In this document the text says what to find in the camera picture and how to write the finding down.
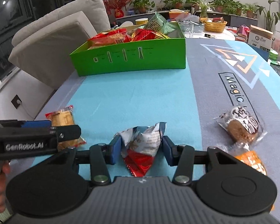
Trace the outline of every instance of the blue tablecloth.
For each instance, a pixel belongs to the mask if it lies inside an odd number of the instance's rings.
[[[280,220],[280,77],[242,42],[186,39],[186,47],[186,69],[95,75],[83,82],[82,78],[70,78],[74,86],[60,88],[38,119],[73,104],[75,121],[87,141],[82,150],[110,142],[118,131],[159,121],[167,122],[165,135],[175,144],[205,150],[231,142],[214,118],[240,102],[268,131],[255,150],[277,185],[272,214]],[[33,164],[43,159],[38,157]],[[109,166],[109,171],[112,177],[130,175],[122,160]],[[171,178],[174,171],[159,152],[147,175]],[[79,173],[89,179],[89,166],[81,165]],[[195,169],[195,178],[202,174],[201,166]]]

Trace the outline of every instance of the red decoration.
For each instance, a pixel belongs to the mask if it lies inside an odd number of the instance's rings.
[[[121,9],[115,9],[115,18],[122,18],[124,15]]]
[[[103,0],[104,5],[106,7],[107,13],[111,14],[111,10],[114,9],[118,9],[121,10],[122,7],[126,6],[127,4],[130,3],[131,0]]]

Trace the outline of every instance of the sofa armrest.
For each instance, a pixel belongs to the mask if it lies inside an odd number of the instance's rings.
[[[13,48],[8,60],[57,89],[74,71],[70,53],[96,34],[88,18],[80,11],[42,28],[20,42]]]

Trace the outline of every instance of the green cardboard box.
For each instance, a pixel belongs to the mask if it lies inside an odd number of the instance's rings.
[[[155,39],[90,49],[84,43],[70,54],[79,76],[120,71],[186,68],[186,42],[177,22],[170,39]]]

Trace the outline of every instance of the red berry branch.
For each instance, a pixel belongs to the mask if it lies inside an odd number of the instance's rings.
[[[104,5],[108,13],[111,13],[112,9],[121,9],[130,3],[131,0],[103,0]]]

